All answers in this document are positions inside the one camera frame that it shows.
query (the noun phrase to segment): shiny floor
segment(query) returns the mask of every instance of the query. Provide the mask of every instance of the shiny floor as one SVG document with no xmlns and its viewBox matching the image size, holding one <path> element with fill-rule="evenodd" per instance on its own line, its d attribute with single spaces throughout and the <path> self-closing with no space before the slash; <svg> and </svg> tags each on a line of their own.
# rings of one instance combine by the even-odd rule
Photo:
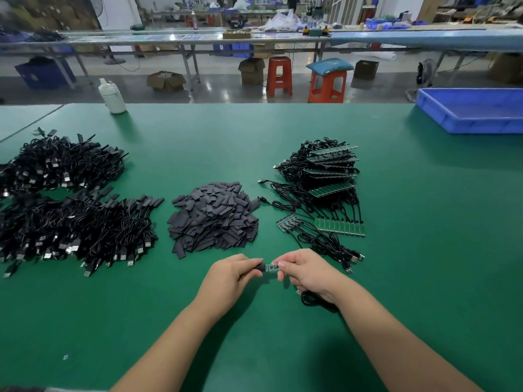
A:
<svg viewBox="0 0 523 392">
<path fill-rule="evenodd" d="M 200 83 L 193 82 L 194 91 L 185 90 L 175 93 L 155 92 L 147 86 L 147 75 L 160 70 L 185 74 L 182 58 L 177 55 L 152 56 L 137 59 L 127 56 L 122 65 L 108 66 L 103 64 L 99 57 L 83 57 L 83 61 L 95 83 L 98 78 L 104 77 L 115 82 L 128 103 L 305 103 L 310 87 L 310 70 L 305 65 L 312 61 L 310 52 L 291 54 L 293 60 L 293 96 L 276 92 L 274 98 L 268 98 L 265 86 L 246 86 L 241 84 L 238 64 L 241 60 L 236 57 L 220 57 L 198 55 L 198 65 L 201 74 Z M 325 57 L 340 57 L 352 64 L 360 59 L 380 62 L 378 74 L 371 81 L 355 79 L 352 72 L 347 76 L 345 102 L 406 102 L 405 91 L 415 89 L 417 64 L 427 58 L 437 59 L 438 53 L 397 52 L 392 60 L 382 59 L 390 54 L 349 53 L 328 54 Z M 99 103 L 102 99 L 97 85 L 91 85 L 80 65 L 74 58 L 68 63 L 77 77 L 76 89 L 62 87 L 58 90 L 31 90 L 18 76 L 14 66 L 24 63 L 25 58 L 0 58 L 0 97 L 5 98 L 8 105 L 43 105 L 66 103 Z M 486 59 L 468 57 L 464 66 L 455 74 L 453 68 L 456 57 L 446 57 L 440 67 L 440 74 L 435 80 L 435 86 L 440 87 L 500 87 L 506 86 L 488 80 L 486 72 L 491 63 Z M 189 60 L 191 72 L 194 66 Z"/>
</svg>

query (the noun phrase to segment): spray can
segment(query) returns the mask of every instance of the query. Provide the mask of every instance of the spray can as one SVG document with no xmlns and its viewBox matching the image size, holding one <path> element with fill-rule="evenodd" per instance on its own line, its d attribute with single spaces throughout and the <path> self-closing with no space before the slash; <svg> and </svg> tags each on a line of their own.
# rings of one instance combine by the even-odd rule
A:
<svg viewBox="0 0 523 392">
<path fill-rule="evenodd" d="M 111 114 L 121 114 L 127 111 L 122 94 L 116 84 L 111 81 L 106 81 L 105 78 L 100 78 L 98 91 Z"/>
<path fill-rule="evenodd" d="M 193 29 L 198 30 L 198 19 L 194 11 L 191 13 L 191 19 L 193 19 Z"/>
</svg>

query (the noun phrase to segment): blue cushion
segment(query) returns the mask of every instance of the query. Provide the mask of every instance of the blue cushion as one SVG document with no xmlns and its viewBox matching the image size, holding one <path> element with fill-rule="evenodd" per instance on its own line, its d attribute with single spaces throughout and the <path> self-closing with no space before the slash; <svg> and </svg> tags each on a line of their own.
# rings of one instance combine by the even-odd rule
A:
<svg viewBox="0 0 523 392">
<path fill-rule="evenodd" d="M 349 62 L 336 57 L 325 59 L 321 62 L 310 63 L 305 67 L 310 68 L 319 76 L 324 76 L 330 72 L 346 72 L 348 70 L 354 70 L 353 65 L 351 65 Z"/>
</svg>

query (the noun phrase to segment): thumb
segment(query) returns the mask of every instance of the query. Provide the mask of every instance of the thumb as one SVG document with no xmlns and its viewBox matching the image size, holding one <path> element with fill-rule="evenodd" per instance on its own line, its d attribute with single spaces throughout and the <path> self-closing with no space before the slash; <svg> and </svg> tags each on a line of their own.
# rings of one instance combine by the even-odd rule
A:
<svg viewBox="0 0 523 392">
<path fill-rule="evenodd" d="M 286 261 L 280 261 L 278 263 L 278 267 L 287 275 L 295 277 L 298 280 L 300 279 L 301 270 L 299 265 L 294 263 L 287 263 Z"/>
<path fill-rule="evenodd" d="M 252 278 L 255 278 L 255 277 L 259 278 L 261 276 L 262 276 L 262 272 L 260 270 L 250 270 L 246 274 L 242 275 L 242 277 L 239 279 L 238 283 L 239 283 L 240 287 L 242 288 L 242 290 L 244 290 L 245 286 L 247 286 L 247 283 L 249 283 L 249 281 Z"/>
</svg>

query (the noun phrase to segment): hand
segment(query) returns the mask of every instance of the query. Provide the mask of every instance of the hand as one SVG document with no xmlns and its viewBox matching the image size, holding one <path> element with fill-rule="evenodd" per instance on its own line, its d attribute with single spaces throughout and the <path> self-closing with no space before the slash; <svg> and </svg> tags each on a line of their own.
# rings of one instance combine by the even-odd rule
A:
<svg viewBox="0 0 523 392">
<path fill-rule="evenodd" d="M 280 267 L 278 281 L 282 282 L 285 275 L 288 275 L 299 291 L 310 290 L 329 303 L 335 303 L 334 292 L 337 286 L 347 280 L 340 271 L 310 249 L 286 253 L 272 263 Z"/>
<path fill-rule="evenodd" d="M 263 259 L 248 259 L 234 255 L 214 263 L 201 283 L 194 299 L 198 307 L 218 321 L 236 303 L 247 283 L 261 277 L 260 270 L 253 268 Z"/>
</svg>

